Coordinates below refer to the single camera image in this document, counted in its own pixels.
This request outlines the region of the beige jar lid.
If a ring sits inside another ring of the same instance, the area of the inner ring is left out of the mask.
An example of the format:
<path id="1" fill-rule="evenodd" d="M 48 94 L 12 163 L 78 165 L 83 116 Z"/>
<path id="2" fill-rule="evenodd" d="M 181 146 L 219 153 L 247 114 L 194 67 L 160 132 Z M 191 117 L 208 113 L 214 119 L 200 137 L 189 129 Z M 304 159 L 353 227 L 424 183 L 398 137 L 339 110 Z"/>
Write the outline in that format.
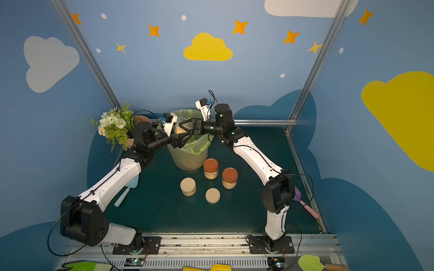
<path id="1" fill-rule="evenodd" d="M 205 197 L 207 202 L 216 204 L 220 200 L 220 191 L 216 188 L 210 188 L 206 191 Z"/>

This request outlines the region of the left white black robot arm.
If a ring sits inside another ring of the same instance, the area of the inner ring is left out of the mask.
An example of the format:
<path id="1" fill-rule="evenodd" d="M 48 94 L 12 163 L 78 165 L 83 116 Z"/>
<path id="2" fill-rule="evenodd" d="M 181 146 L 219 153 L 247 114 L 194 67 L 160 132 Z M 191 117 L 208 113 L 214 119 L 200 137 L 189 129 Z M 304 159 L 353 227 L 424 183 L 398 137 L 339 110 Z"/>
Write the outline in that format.
<path id="1" fill-rule="evenodd" d="M 180 135 L 164 133 L 149 122 L 136 124 L 132 135 L 133 147 L 126 158 L 98 183 L 79 196 L 68 196 L 61 204 L 60 233 L 62 236 L 88 246 L 115 243 L 131 246 L 139 251 L 143 247 L 140 231 L 107 221 L 104 212 L 112 199 L 146 168 L 154 158 L 154 151 L 167 145 L 183 147 L 194 134 L 204 133 L 202 121 L 192 119 L 190 126 L 180 123 Z"/>

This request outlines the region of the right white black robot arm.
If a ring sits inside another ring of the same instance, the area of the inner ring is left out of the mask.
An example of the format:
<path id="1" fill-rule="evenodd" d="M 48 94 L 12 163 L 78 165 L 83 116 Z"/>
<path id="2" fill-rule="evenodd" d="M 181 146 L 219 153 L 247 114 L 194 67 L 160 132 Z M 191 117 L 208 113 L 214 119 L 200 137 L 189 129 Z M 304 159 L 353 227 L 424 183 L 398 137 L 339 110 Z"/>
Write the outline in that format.
<path id="1" fill-rule="evenodd" d="M 178 121 L 184 131 L 181 138 L 194 134 L 217 136 L 222 144 L 243 158 L 258 175 L 263 184 L 261 202 L 267 210 L 267 222 L 263 232 L 264 242 L 269 251 L 284 242 L 286 236 L 285 221 L 290 204 L 296 195 L 295 181 L 291 171 L 284 171 L 273 163 L 253 143 L 252 139 L 235 125 L 232 110 L 225 103 L 214 107 L 215 119 L 208 117 L 208 106 L 201 108 L 201 118 Z"/>

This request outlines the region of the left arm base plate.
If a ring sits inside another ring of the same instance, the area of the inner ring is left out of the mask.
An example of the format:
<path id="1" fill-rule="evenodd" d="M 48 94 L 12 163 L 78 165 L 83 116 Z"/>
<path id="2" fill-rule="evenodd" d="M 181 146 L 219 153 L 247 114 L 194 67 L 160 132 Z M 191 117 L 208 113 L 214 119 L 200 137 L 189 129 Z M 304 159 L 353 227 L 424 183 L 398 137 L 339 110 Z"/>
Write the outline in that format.
<path id="1" fill-rule="evenodd" d="M 130 245 L 116 244 L 114 255 L 157 255 L 162 238 L 159 236 L 138 236 Z"/>

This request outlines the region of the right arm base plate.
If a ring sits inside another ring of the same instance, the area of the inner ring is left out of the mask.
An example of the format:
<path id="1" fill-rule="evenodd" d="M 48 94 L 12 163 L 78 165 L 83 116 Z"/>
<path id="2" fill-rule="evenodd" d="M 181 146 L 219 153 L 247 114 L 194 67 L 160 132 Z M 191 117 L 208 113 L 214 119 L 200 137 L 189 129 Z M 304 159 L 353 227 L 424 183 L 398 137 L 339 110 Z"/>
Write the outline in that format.
<path id="1" fill-rule="evenodd" d="M 290 236 L 272 240 L 265 236 L 248 235 L 246 241 L 251 254 L 294 254 L 295 245 Z"/>

